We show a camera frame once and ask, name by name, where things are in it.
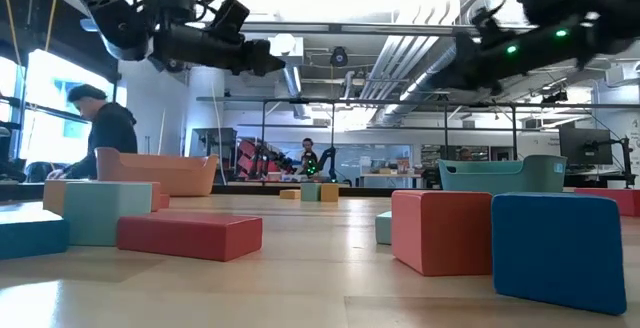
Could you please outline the large blue foam block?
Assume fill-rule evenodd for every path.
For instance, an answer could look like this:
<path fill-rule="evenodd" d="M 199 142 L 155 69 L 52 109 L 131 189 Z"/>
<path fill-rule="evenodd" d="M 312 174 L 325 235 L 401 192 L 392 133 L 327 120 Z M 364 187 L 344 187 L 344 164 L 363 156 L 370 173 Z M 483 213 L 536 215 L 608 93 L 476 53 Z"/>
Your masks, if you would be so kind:
<path fill-rule="evenodd" d="M 493 286 L 504 296 L 619 316 L 621 221 L 609 198 L 508 193 L 491 202 Z"/>

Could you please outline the black computer monitor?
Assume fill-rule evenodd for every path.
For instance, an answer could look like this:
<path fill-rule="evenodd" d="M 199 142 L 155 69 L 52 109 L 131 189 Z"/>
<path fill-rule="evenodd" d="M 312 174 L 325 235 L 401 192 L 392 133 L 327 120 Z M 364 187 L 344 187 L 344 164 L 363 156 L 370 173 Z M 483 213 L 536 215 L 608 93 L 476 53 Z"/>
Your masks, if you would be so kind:
<path fill-rule="evenodd" d="M 561 155 L 569 165 L 611 165 L 611 135 L 604 129 L 559 129 Z"/>

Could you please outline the large bright window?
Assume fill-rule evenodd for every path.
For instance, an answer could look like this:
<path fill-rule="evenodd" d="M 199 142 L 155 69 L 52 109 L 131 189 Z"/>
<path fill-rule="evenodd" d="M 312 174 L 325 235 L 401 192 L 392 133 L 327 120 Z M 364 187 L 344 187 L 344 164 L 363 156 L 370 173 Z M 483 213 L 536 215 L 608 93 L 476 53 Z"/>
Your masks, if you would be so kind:
<path fill-rule="evenodd" d="M 0 95 L 26 101 L 24 107 L 0 103 L 0 121 L 18 123 L 12 132 L 9 156 L 27 163 L 70 164 L 84 157 L 91 125 L 79 120 L 67 93 L 87 83 L 125 106 L 127 90 L 104 77 L 54 54 L 37 49 L 20 68 L 0 57 Z"/>

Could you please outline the orange plastic bin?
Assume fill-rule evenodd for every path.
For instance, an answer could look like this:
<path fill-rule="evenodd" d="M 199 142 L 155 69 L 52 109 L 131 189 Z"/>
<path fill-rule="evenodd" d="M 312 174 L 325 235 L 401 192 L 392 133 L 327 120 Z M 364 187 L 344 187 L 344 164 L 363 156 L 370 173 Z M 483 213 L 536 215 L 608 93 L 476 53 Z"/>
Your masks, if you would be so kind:
<path fill-rule="evenodd" d="M 171 197 L 208 196 L 218 166 L 217 155 L 131 154 L 108 147 L 97 148 L 95 154 L 99 181 L 156 182 Z"/>

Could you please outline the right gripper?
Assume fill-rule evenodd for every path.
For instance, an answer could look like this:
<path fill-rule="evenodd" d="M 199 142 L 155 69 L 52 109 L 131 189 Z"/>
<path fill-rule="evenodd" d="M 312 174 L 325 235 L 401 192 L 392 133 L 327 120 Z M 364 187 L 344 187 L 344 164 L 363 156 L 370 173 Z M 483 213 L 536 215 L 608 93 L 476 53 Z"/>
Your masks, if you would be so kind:
<path fill-rule="evenodd" d="M 463 32 L 455 35 L 456 57 L 454 62 L 443 67 L 430 78 L 433 88 L 451 88 L 461 91 L 488 90 L 502 93 L 503 86 L 495 70 L 504 41 L 484 45 L 475 43 Z"/>

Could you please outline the small teal foam cube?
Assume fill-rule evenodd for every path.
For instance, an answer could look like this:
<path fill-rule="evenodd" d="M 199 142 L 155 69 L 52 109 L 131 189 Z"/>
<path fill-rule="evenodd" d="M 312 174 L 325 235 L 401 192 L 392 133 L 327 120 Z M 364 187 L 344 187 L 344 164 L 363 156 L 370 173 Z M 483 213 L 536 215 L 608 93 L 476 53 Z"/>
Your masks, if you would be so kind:
<path fill-rule="evenodd" d="M 115 246 L 118 220 L 151 212 L 151 183 L 79 181 L 66 184 L 63 218 L 71 245 Z"/>
<path fill-rule="evenodd" d="M 391 211 L 380 213 L 375 217 L 375 238 L 377 244 L 391 244 L 391 221 Z"/>

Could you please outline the long ceiling light bar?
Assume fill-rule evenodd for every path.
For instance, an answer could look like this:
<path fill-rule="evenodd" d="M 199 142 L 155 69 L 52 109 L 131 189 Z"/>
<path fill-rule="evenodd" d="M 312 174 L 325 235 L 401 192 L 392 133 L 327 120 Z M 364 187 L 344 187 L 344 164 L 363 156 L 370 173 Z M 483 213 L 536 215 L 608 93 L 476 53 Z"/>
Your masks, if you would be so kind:
<path fill-rule="evenodd" d="M 380 36 L 453 36 L 479 33 L 473 25 L 400 25 L 374 23 L 246 22 L 244 33 L 336 34 Z"/>

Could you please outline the small coral foam cube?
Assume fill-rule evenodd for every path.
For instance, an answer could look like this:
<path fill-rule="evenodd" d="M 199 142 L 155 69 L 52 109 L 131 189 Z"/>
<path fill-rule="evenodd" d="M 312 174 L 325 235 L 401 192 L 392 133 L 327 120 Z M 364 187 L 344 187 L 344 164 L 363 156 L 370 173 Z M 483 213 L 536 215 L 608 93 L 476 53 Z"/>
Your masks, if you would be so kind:
<path fill-rule="evenodd" d="M 394 192 L 393 256 L 423 276 L 490 275 L 491 200 L 482 192 Z"/>

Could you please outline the pale green foam block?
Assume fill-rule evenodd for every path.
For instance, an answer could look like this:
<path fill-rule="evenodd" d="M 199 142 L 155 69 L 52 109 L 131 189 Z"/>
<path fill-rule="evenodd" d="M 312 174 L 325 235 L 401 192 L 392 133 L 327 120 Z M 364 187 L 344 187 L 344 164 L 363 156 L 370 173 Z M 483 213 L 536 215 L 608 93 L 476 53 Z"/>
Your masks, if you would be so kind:
<path fill-rule="evenodd" d="M 322 184 L 304 182 L 300 185 L 300 199 L 302 201 L 317 202 L 321 200 Z"/>

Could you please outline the black metal gantry frame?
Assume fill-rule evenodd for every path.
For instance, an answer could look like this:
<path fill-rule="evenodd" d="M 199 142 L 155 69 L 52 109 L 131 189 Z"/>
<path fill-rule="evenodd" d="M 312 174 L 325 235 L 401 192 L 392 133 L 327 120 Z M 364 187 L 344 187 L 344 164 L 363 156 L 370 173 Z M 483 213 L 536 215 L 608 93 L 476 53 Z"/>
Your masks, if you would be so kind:
<path fill-rule="evenodd" d="M 262 139 L 271 130 L 293 138 L 295 130 L 305 131 L 316 140 L 324 135 L 334 142 L 392 142 L 405 144 L 413 139 L 424 143 L 429 131 L 442 145 L 506 145 L 517 156 L 524 152 L 519 134 L 549 133 L 551 124 L 526 128 L 526 118 L 543 119 L 556 115 L 559 122 L 594 119 L 600 111 L 629 111 L 640 114 L 640 104 L 571 103 L 534 104 L 518 102 L 479 101 L 471 103 L 446 100 L 425 101 L 398 124 L 382 125 L 378 118 L 390 104 L 399 100 L 338 100 L 306 98 L 198 97 L 199 103 L 223 105 L 223 120 L 239 130 L 254 127 Z"/>

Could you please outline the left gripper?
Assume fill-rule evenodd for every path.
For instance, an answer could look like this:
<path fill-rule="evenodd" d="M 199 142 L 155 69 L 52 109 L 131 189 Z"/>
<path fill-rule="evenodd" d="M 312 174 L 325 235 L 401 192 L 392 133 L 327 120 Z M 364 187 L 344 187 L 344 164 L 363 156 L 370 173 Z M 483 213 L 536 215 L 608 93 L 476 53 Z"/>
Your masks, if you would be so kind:
<path fill-rule="evenodd" d="M 189 49 L 191 63 L 229 70 L 233 74 L 251 70 L 253 75 L 259 77 L 286 66 L 283 60 L 270 53 L 271 44 L 268 40 L 249 41 L 251 53 L 248 59 L 245 48 L 247 40 L 242 33 L 220 34 L 194 27 L 191 27 L 191 33 L 194 35 Z"/>

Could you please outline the red background machine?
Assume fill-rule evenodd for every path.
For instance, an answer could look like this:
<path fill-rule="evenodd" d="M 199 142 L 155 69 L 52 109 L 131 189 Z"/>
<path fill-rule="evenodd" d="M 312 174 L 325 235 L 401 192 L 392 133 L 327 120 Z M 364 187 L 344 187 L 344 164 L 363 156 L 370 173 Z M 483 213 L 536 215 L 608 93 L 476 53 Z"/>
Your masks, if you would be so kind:
<path fill-rule="evenodd" d="M 265 180 L 269 173 L 280 173 L 280 152 L 257 138 L 241 138 L 237 147 L 237 176 L 245 180 Z"/>

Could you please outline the large red foam block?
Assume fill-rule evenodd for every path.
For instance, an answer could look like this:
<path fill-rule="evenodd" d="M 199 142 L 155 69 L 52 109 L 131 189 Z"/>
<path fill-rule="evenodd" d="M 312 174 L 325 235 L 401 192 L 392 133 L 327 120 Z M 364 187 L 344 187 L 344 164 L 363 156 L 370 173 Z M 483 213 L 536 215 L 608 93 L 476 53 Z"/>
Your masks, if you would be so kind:
<path fill-rule="evenodd" d="M 640 189 L 576 188 L 574 192 L 610 198 L 617 203 L 621 216 L 640 217 Z"/>

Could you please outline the large coral foam block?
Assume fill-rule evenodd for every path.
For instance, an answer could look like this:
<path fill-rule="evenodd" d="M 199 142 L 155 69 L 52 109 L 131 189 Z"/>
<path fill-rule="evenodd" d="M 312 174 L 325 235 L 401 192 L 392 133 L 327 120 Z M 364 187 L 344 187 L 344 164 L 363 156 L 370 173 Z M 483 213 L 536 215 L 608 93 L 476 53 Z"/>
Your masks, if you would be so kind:
<path fill-rule="evenodd" d="M 106 192 L 108 196 L 116 193 L 133 191 L 134 188 L 147 188 L 151 198 L 150 210 L 160 210 L 161 184 L 158 182 L 114 182 L 114 181 L 90 181 L 90 180 L 47 180 L 44 184 L 43 208 L 60 216 L 64 213 L 65 194 L 69 185 L 80 187 L 88 186 L 98 188 Z"/>

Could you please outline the teal plastic bin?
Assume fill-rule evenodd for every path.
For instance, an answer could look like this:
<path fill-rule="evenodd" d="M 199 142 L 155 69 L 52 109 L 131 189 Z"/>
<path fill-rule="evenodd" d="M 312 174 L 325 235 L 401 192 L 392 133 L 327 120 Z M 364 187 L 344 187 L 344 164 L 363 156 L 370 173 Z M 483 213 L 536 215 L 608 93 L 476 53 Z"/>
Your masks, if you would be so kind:
<path fill-rule="evenodd" d="M 530 155 L 522 161 L 439 160 L 443 190 L 486 192 L 560 193 L 567 158 Z"/>

